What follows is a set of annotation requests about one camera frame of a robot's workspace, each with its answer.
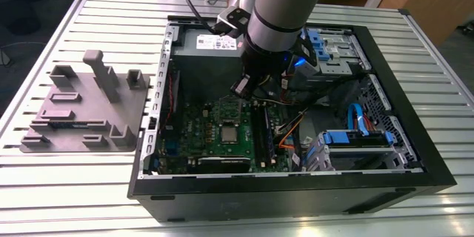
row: blue latch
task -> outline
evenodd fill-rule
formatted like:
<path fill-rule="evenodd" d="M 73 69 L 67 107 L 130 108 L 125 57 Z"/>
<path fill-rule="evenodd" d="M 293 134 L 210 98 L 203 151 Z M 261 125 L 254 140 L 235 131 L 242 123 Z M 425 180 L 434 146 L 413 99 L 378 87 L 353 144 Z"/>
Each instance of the blue latch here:
<path fill-rule="evenodd" d="M 313 146 L 309 150 L 309 152 L 306 153 L 306 156 L 304 158 L 304 165 L 306 165 L 306 161 L 309 160 L 309 158 L 312 157 L 312 155 L 314 154 L 314 152 L 317 152 L 317 148 L 316 146 Z"/>
<path fill-rule="evenodd" d="M 349 144 L 349 137 L 346 132 L 329 132 L 333 143 L 336 144 Z"/>
<path fill-rule="evenodd" d="M 309 30 L 309 38 L 310 38 L 312 43 L 318 43 L 322 41 L 318 31 L 314 31 L 314 30 Z"/>
<path fill-rule="evenodd" d="M 333 143 L 332 136 L 328 133 L 324 133 L 324 138 L 325 138 L 325 143 L 326 144 Z"/>
<path fill-rule="evenodd" d="M 318 59 L 322 61 L 329 61 L 332 59 L 332 56 L 326 53 L 325 49 L 316 49 L 314 50 L 318 55 Z"/>
<path fill-rule="evenodd" d="M 392 135 L 392 132 L 385 132 L 385 137 L 388 139 L 389 144 L 393 145 L 396 141 L 394 141 L 394 136 Z"/>
<path fill-rule="evenodd" d="M 313 43 L 313 47 L 314 49 L 322 49 L 324 48 L 324 43 L 322 42 L 318 42 L 318 43 Z"/>

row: metal case frame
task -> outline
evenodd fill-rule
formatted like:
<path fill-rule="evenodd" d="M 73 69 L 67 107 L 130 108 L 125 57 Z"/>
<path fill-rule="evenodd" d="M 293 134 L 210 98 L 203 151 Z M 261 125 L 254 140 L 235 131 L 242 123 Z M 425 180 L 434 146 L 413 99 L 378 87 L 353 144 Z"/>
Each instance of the metal case frame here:
<path fill-rule="evenodd" d="M 190 23 L 189 20 L 197 23 L 195 19 L 181 18 L 183 23 Z M 288 177 L 143 179 L 139 165 L 142 142 L 149 138 L 145 133 L 137 151 L 129 198 L 139 200 L 159 221 L 372 213 L 416 195 L 432 194 L 457 184 L 368 28 L 316 23 L 308 25 L 350 28 L 354 31 L 374 75 L 394 108 L 392 115 L 397 116 L 405 129 L 422 162 L 420 167 L 425 172 L 354 175 L 302 173 Z M 166 30 L 162 50 L 165 54 L 171 49 L 173 40 L 169 40 L 167 36 L 173 35 L 170 33 L 173 26 L 171 23 Z M 161 60 L 162 75 L 166 68 L 167 61 L 165 63 Z"/>

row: power supply label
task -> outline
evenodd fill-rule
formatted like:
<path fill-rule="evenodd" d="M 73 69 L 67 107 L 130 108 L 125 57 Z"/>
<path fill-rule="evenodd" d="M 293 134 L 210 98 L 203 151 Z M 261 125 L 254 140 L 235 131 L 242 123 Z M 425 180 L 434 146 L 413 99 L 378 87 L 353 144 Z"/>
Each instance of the power supply label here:
<path fill-rule="evenodd" d="M 230 36 L 201 34 L 197 38 L 197 49 L 237 50 L 237 40 Z"/>

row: floor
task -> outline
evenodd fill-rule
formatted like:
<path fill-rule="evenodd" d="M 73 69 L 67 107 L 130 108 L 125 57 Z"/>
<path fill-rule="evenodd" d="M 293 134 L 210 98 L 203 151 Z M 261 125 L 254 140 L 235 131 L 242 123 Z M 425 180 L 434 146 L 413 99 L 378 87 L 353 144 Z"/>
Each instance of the floor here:
<path fill-rule="evenodd" d="M 73 1 L 42 0 L 37 2 L 34 7 L 42 20 L 42 29 L 29 36 L 14 36 L 0 26 L 0 47 L 16 42 L 47 43 Z M 474 91 L 473 44 L 474 36 L 465 36 L 461 31 L 456 31 L 440 47 L 444 57 L 472 91 Z M 15 64 L 10 68 L 0 66 L 0 115 L 8 107 L 42 50 L 43 45 L 37 43 L 19 44 L 4 49 Z"/>

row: yellow wire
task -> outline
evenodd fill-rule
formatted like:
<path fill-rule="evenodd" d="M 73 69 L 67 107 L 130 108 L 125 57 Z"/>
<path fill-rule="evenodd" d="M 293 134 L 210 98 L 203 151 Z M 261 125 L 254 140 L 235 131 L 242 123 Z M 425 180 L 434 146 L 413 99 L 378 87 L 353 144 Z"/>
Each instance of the yellow wire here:
<path fill-rule="evenodd" d="M 262 83 L 260 83 L 260 86 L 261 86 L 261 85 L 265 85 L 265 83 L 266 83 L 269 80 L 270 80 L 270 75 L 268 75 L 268 78 L 264 80 Z"/>
<path fill-rule="evenodd" d="M 292 132 L 294 131 L 294 129 L 297 128 L 297 126 L 298 126 L 300 122 L 302 122 L 302 120 L 304 120 L 304 116 L 302 116 L 302 118 L 298 120 L 298 122 L 296 123 L 296 125 L 293 126 L 293 128 L 292 128 L 292 130 L 289 131 L 288 135 L 285 135 L 284 139 L 281 140 L 280 147 L 282 147 L 285 140 L 289 138 Z"/>

